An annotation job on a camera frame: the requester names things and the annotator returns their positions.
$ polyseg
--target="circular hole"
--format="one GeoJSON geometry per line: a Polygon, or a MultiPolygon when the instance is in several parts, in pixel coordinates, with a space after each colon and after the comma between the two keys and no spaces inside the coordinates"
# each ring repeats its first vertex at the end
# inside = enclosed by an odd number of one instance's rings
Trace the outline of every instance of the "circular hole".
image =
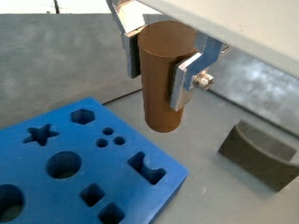
{"type": "Polygon", "coordinates": [[[80,170],[80,156],[70,151],[54,154],[46,164],[46,172],[56,179],[72,177],[80,170]]]}
{"type": "Polygon", "coordinates": [[[100,138],[96,142],[97,147],[104,148],[108,146],[108,140],[104,138],[100,138]]]}
{"type": "Polygon", "coordinates": [[[114,144],[121,145],[125,143],[125,139],[121,136],[114,137],[114,144]]]}
{"type": "Polygon", "coordinates": [[[13,185],[0,185],[0,222],[12,221],[24,208],[24,195],[13,185]]]}
{"type": "Polygon", "coordinates": [[[104,135],[110,136],[114,133],[114,131],[110,128],[104,128],[102,133],[104,135]]]}

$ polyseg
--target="brown cylinder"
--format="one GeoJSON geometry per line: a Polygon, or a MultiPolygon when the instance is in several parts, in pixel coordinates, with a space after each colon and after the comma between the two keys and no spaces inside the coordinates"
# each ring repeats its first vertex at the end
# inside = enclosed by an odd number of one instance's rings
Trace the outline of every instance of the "brown cylinder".
{"type": "Polygon", "coordinates": [[[149,24],[138,33],[138,58],[144,93],[144,120],[157,132],[177,128],[183,108],[171,108],[175,65],[196,52],[196,31],[176,21],[149,24]]]}

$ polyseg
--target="cutout hole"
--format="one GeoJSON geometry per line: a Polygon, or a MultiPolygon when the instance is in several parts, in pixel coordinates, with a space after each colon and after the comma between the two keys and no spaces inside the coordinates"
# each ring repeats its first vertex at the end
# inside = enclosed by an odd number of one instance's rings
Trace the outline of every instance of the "cutout hole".
{"type": "Polygon", "coordinates": [[[104,128],[102,133],[104,135],[110,136],[114,133],[114,131],[110,128],[104,128]]]}
{"type": "Polygon", "coordinates": [[[144,177],[144,179],[152,184],[156,185],[157,182],[161,180],[165,174],[164,169],[156,169],[150,170],[146,168],[144,164],[145,154],[138,151],[129,159],[128,164],[132,166],[132,168],[140,173],[140,175],[144,177]]]}
{"type": "Polygon", "coordinates": [[[0,222],[12,221],[24,209],[24,195],[13,185],[0,185],[0,222]]]}
{"type": "Polygon", "coordinates": [[[46,172],[54,179],[66,179],[80,170],[80,156],[70,151],[61,151],[48,160],[46,172]]]}
{"type": "Polygon", "coordinates": [[[117,145],[122,145],[126,142],[126,140],[121,136],[117,136],[114,137],[113,142],[117,145]]]}
{"type": "Polygon", "coordinates": [[[117,224],[124,218],[125,214],[114,203],[109,203],[97,215],[104,224],[117,224]]]}
{"type": "Polygon", "coordinates": [[[98,148],[104,148],[108,146],[108,140],[104,139],[104,138],[100,138],[97,141],[96,141],[96,145],[98,148]]]}
{"type": "Polygon", "coordinates": [[[37,142],[40,146],[46,145],[48,138],[56,137],[60,133],[50,130],[50,125],[45,124],[40,129],[37,128],[29,128],[28,132],[30,135],[22,140],[25,144],[30,142],[37,142]]]}
{"type": "Polygon", "coordinates": [[[73,111],[69,117],[73,123],[78,123],[81,125],[93,122],[96,119],[93,111],[84,108],[73,111]]]}
{"type": "Polygon", "coordinates": [[[105,194],[96,184],[90,184],[81,192],[80,197],[89,207],[93,207],[104,198],[105,194]]]}

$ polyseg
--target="bolt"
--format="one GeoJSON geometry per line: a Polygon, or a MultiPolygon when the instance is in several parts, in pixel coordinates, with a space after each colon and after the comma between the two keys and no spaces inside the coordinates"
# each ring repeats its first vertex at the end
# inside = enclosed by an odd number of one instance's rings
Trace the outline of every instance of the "bolt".
{"type": "Polygon", "coordinates": [[[213,77],[207,74],[205,71],[197,73],[192,76],[192,85],[196,88],[201,88],[203,90],[208,90],[213,81],[213,77]]]}

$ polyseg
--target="star-shaped hole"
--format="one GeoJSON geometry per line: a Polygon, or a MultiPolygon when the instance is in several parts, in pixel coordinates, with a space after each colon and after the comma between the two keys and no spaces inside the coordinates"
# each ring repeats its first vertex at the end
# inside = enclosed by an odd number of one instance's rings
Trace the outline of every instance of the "star-shaped hole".
{"type": "Polygon", "coordinates": [[[50,125],[45,124],[41,128],[29,128],[28,132],[30,135],[22,140],[25,144],[37,142],[40,146],[44,146],[48,142],[49,137],[56,137],[60,133],[50,131],[50,125]]]}

